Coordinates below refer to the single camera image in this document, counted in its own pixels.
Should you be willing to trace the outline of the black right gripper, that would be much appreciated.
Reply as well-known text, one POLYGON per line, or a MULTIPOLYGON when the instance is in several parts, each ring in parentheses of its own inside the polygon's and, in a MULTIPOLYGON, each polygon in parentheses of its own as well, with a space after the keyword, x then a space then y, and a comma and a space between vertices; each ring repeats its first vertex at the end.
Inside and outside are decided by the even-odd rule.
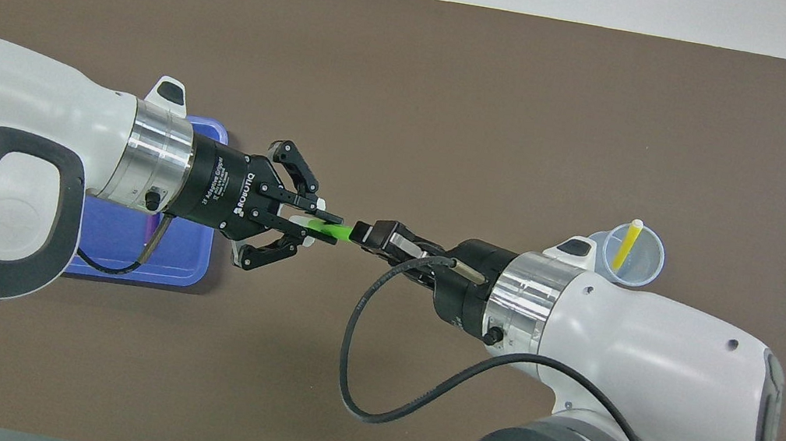
POLYGON ((432 257, 443 254, 442 246, 415 235, 399 221, 369 224, 361 220, 352 228, 351 242, 378 257, 402 260, 393 265, 393 272, 415 282, 434 284, 433 305, 439 318, 480 338, 485 332, 483 317, 494 284, 518 256, 479 238, 459 243, 448 255, 485 277, 484 283, 475 284, 444 268, 446 259, 432 257))

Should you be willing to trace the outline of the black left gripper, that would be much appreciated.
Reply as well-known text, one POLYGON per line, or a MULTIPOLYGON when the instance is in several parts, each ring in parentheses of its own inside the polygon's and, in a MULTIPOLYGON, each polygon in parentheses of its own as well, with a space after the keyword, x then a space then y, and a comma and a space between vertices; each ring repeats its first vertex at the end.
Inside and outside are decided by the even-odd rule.
POLYGON ((252 219, 253 210, 267 212, 270 201, 263 195, 310 213, 326 224, 344 224, 342 217, 327 213, 318 197, 319 180, 306 163, 297 145, 276 141, 270 146, 270 159, 288 171, 294 191, 274 185, 274 169, 265 157, 246 155, 203 136, 194 136, 194 154, 189 174, 178 193, 175 214, 181 219, 221 230, 233 241, 232 263, 248 272, 296 256, 298 249, 313 243, 307 228, 294 226, 277 241, 265 246, 245 243, 245 239, 266 232, 266 226, 252 219))

